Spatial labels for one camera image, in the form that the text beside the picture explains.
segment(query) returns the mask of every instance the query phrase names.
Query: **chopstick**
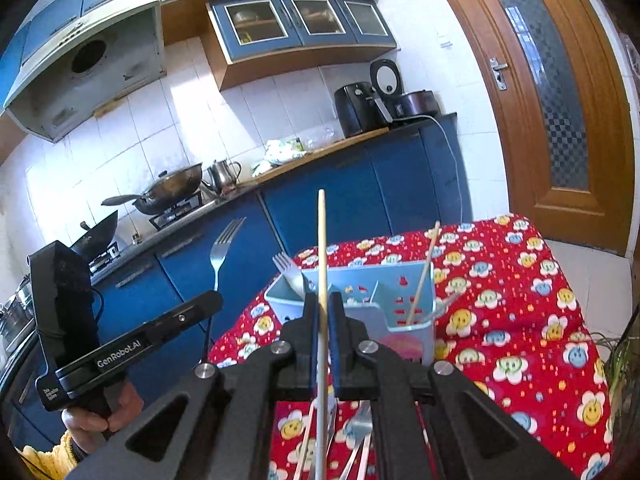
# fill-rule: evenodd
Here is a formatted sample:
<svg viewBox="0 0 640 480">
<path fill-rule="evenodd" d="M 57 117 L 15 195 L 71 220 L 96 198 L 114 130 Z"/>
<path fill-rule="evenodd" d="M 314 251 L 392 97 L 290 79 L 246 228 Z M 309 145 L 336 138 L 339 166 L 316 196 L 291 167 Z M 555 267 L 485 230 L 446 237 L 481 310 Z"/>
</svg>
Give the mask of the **chopstick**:
<svg viewBox="0 0 640 480">
<path fill-rule="evenodd" d="M 431 257 L 433 255 L 433 249 L 436 246 L 436 240 L 440 233 L 440 222 L 436 221 L 436 225 L 433 226 L 433 232 L 431 233 L 431 243 L 429 244 L 429 250 L 427 251 L 427 257 L 424 259 L 424 267 L 422 268 L 422 274 L 420 275 L 420 281 L 418 282 L 418 290 L 415 291 L 414 301 L 411 304 L 411 310 L 409 316 L 406 318 L 406 325 L 411 326 L 414 322 L 415 309 L 420 301 L 420 294 L 422 293 L 422 287 L 427 279 L 427 275 L 431 266 Z"/>
<path fill-rule="evenodd" d="M 305 428 L 305 436 L 302 438 L 302 445 L 300 446 L 300 453 L 298 454 L 298 463 L 296 464 L 296 472 L 293 474 L 293 480 L 300 480 L 302 476 L 302 468 L 305 465 L 306 451 L 309 447 L 309 434 L 311 434 L 311 423 L 314 421 L 314 404 L 311 402 L 309 407 L 308 423 Z"/>
<path fill-rule="evenodd" d="M 318 191 L 318 417 L 316 419 L 316 480 L 326 480 L 327 437 L 327 302 L 326 302 L 326 204 L 324 189 Z"/>
<path fill-rule="evenodd" d="M 364 480 L 367 474 L 367 465 L 369 463 L 369 447 L 371 446 L 371 433 L 364 438 L 362 444 L 362 455 L 360 456 L 360 465 L 358 466 L 357 480 Z"/>
</svg>

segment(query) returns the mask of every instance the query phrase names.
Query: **checkered glass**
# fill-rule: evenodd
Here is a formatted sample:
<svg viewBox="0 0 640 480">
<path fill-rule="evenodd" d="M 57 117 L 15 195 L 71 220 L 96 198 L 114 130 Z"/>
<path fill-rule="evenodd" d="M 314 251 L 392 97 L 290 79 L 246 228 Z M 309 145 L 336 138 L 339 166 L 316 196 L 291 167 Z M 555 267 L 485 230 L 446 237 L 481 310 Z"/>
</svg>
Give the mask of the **checkered glass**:
<svg viewBox="0 0 640 480">
<path fill-rule="evenodd" d="M 500 0 L 536 83 L 554 187 L 589 189 L 587 137 L 574 72 L 542 0 Z"/>
</svg>

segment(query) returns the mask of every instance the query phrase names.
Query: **glass panel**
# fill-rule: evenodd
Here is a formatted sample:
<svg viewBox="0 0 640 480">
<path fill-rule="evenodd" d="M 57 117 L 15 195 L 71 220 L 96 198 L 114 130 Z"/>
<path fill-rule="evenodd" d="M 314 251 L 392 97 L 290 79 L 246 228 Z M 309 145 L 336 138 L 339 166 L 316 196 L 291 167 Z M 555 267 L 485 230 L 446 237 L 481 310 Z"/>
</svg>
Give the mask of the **glass panel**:
<svg viewBox="0 0 640 480">
<path fill-rule="evenodd" d="M 353 16 L 361 34 L 371 34 L 373 36 L 387 36 L 386 30 L 378 13 L 369 4 L 357 4 L 355 2 L 345 2 L 347 9 Z"/>
<path fill-rule="evenodd" d="M 329 0 L 293 0 L 293 4 L 310 36 L 344 34 Z"/>
<path fill-rule="evenodd" d="M 269 0 L 225 6 L 240 44 L 286 38 L 278 13 Z"/>
<path fill-rule="evenodd" d="M 500 0 L 536 83 L 554 187 L 589 189 L 587 137 L 574 72 L 542 0 Z"/>
</svg>

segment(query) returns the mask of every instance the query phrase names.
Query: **silver screw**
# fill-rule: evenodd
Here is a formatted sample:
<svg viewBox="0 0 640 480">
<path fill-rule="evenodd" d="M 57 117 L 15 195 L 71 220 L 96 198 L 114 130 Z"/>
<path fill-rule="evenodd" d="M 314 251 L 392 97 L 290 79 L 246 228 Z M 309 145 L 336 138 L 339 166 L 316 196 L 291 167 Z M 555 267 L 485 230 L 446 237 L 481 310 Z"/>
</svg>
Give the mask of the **silver screw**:
<svg viewBox="0 0 640 480">
<path fill-rule="evenodd" d="M 438 361 L 433 365 L 433 370 L 438 375 L 451 375 L 453 373 L 453 365 L 449 361 Z"/>
<path fill-rule="evenodd" d="M 281 355 L 286 354 L 291 350 L 291 345 L 286 341 L 274 341 L 271 343 L 271 351 L 274 354 Z"/>
<path fill-rule="evenodd" d="M 209 379 L 215 375 L 218 367 L 213 363 L 200 363 L 193 371 L 199 379 Z"/>
<path fill-rule="evenodd" d="M 360 350 L 363 354 L 375 354 L 375 352 L 378 351 L 378 348 L 380 348 L 378 346 L 378 343 L 376 343 L 375 341 L 370 341 L 368 339 L 360 341 L 360 344 L 358 345 L 358 350 Z"/>
</svg>

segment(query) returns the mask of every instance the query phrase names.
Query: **wok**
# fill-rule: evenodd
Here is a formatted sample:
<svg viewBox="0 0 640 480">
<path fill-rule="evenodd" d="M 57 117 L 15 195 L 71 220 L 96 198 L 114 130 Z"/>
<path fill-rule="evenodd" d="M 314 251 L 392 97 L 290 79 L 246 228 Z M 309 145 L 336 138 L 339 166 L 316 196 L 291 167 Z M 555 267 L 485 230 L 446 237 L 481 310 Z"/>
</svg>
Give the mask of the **wok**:
<svg viewBox="0 0 640 480">
<path fill-rule="evenodd" d="M 87 262 L 92 262 L 111 245 L 118 226 L 118 212 L 114 211 L 91 229 L 84 222 L 80 226 L 88 231 L 78 238 L 71 250 Z"/>
<path fill-rule="evenodd" d="M 158 215 L 171 206 L 193 195 L 202 182 L 202 163 L 167 174 L 163 171 L 141 194 L 120 195 L 107 198 L 102 205 L 121 205 L 131 202 L 145 215 Z"/>
</svg>

